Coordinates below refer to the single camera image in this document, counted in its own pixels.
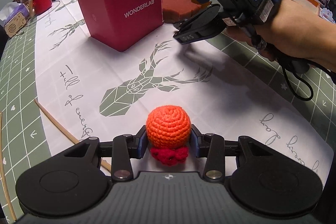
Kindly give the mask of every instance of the brown sponge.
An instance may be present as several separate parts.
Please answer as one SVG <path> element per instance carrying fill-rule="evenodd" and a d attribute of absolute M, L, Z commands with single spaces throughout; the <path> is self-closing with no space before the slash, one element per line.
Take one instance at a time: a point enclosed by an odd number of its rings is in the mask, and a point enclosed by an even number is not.
<path fill-rule="evenodd" d="M 191 0 L 162 0 L 162 13 L 165 23 L 174 23 L 183 19 L 189 19 L 197 14 L 201 5 Z"/>

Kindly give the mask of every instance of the orange crocheted ball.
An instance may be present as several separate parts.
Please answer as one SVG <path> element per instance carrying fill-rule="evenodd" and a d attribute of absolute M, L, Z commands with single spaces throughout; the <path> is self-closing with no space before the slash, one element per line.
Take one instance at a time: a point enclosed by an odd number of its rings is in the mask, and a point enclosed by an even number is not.
<path fill-rule="evenodd" d="M 155 147 L 180 148 L 189 139 L 190 118 L 179 106 L 161 106 L 148 115 L 146 130 L 149 141 Z"/>

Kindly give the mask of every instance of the human hand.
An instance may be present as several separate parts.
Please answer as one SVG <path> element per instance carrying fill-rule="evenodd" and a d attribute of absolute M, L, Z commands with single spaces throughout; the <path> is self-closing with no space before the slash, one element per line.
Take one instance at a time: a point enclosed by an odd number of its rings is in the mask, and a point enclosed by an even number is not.
<path fill-rule="evenodd" d="M 264 25 L 255 25 L 255 28 L 266 42 L 273 44 L 281 52 L 326 66 L 325 51 L 330 49 L 330 45 L 329 41 L 328 43 L 326 41 L 328 38 L 325 33 L 330 36 L 331 30 L 335 30 L 335 25 L 300 4 L 292 0 L 282 0 L 273 20 Z M 252 46 L 251 39 L 238 27 L 228 27 L 226 33 L 231 38 Z M 260 54 L 270 61 L 275 60 L 275 57 L 267 51 Z"/>

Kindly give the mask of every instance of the metal screw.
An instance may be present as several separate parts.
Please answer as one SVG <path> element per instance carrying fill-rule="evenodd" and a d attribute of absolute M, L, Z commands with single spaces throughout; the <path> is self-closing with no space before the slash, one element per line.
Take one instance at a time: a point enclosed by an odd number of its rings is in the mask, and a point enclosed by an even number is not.
<path fill-rule="evenodd" d="M 126 179 L 130 176 L 130 172 L 127 170 L 118 170 L 114 172 L 114 176 L 118 179 Z"/>
<path fill-rule="evenodd" d="M 205 174 L 210 179 L 219 179 L 222 177 L 223 173 L 218 170 L 210 170 Z"/>

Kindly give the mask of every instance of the cardboard box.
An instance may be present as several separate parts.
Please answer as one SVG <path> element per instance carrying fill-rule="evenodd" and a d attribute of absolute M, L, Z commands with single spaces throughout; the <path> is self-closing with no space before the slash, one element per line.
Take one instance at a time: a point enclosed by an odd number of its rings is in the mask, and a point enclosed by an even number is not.
<path fill-rule="evenodd" d="M 163 24 L 162 0 L 78 0 L 93 38 L 125 51 Z"/>

